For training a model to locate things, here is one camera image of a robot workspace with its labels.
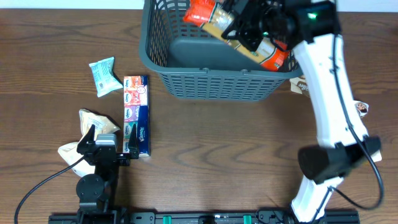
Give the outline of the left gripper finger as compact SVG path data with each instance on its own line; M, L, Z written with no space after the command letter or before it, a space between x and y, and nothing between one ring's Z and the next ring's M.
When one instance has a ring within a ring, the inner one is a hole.
M137 132L137 125L133 124L132 131L127 144L127 148L129 149L129 154L131 159L139 158L139 146L137 142L136 132Z
M91 148L93 145L95 145L95 125L92 124L90 129L87 131L87 133L82 137L80 142L77 145L77 153L79 154L87 154L90 152Z

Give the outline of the orange spaghetti packet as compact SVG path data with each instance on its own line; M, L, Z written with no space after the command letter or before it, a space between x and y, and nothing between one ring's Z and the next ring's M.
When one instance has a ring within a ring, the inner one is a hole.
M216 1L191 1L183 21L192 23L266 70L278 71L288 57L286 45L239 27L238 17Z

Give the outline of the Kleenex tissue multipack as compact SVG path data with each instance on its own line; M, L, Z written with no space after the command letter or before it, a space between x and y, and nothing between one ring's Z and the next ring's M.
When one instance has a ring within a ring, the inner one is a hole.
M132 125L137 125L139 158L149 157L150 151L150 116L149 116L149 79L147 76L128 76L123 80L124 128L123 153L129 154L127 144Z

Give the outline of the large cookie bag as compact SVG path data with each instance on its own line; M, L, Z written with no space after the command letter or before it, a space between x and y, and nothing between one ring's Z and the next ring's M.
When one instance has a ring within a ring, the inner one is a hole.
M360 118L365 117L369 112L369 105L367 103L354 100L354 106ZM371 158L373 159L374 162L381 161L382 160L381 151L378 150L377 152L373 153L371 155Z

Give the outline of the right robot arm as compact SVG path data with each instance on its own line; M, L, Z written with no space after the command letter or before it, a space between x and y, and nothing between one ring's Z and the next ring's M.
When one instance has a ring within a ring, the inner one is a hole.
M303 179L284 221L320 222L331 195L364 162L383 190L376 166L381 141L369 136L354 105L336 1L225 1L222 8L234 16L225 39L256 50L262 38L275 42L283 37L308 85L318 143L298 152Z

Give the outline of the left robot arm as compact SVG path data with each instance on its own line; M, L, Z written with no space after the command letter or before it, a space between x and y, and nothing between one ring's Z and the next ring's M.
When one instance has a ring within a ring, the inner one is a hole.
M131 159L139 157L136 128L127 142L127 153L117 152L115 134L95 136L92 126L77 146L77 152L84 160L95 167L92 174L83 176L76 185L76 194L80 199L77 213L79 224L128 224L131 221L126 208L115 206L114 199L118 186L119 168L129 166Z

